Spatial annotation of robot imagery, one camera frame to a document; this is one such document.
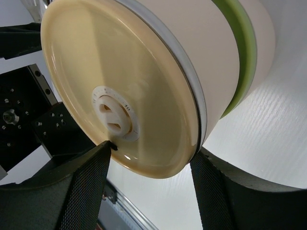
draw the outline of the metal rim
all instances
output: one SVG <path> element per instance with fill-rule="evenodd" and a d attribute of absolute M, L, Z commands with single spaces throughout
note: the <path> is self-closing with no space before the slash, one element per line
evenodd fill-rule
<path fill-rule="evenodd" d="M 198 114 L 199 140 L 196 148 L 196 152 L 198 152 L 203 145 L 206 136 L 207 109 L 201 83 L 191 60 L 172 32 L 149 9 L 135 0 L 116 1 L 140 17 L 157 34 L 157 36 L 160 37 L 182 69 L 187 83 L 191 88 L 191 93 L 193 95 Z"/>

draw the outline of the green rim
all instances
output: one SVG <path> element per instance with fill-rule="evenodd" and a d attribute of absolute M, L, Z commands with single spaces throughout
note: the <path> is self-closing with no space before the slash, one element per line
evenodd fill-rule
<path fill-rule="evenodd" d="M 252 23 L 238 0 L 212 0 L 227 19 L 236 39 L 240 73 L 235 95 L 222 117 L 235 109 L 253 82 L 257 65 L 257 44 Z"/>

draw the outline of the black mesh panel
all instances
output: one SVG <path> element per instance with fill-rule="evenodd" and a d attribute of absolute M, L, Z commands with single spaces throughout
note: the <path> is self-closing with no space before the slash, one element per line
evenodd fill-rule
<path fill-rule="evenodd" d="M 106 183 L 110 154 L 96 154 L 73 177 L 60 230 L 94 230 Z"/>
<path fill-rule="evenodd" d="M 54 230 L 71 180 L 33 190 L 0 188 L 0 229 Z"/>
<path fill-rule="evenodd" d="M 221 173 L 201 152 L 190 166 L 203 229 L 235 229 Z"/>

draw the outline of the disc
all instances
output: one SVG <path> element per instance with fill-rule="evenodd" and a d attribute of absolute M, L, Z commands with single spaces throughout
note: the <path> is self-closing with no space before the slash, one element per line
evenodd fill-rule
<path fill-rule="evenodd" d="M 138 16 L 112 0 L 57 0 L 41 25 L 47 67 L 64 104 L 114 160 L 152 178 L 177 174 L 199 140 L 186 77 Z"/>

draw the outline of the textured white surface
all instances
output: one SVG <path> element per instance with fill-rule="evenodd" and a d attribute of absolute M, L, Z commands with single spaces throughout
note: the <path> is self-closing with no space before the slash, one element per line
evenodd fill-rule
<path fill-rule="evenodd" d="M 262 0 L 276 31 L 266 81 L 222 119 L 205 147 L 261 178 L 307 187 L 307 1 Z"/>
<path fill-rule="evenodd" d="M 273 68 L 204 146 L 259 177 L 307 187 L 307 1 L 261 2 L 276 30 Z M 201 229 L 189 166 L 173 178 L 153 180 L 112 162 L 108 177 L 159 229 Z"/>

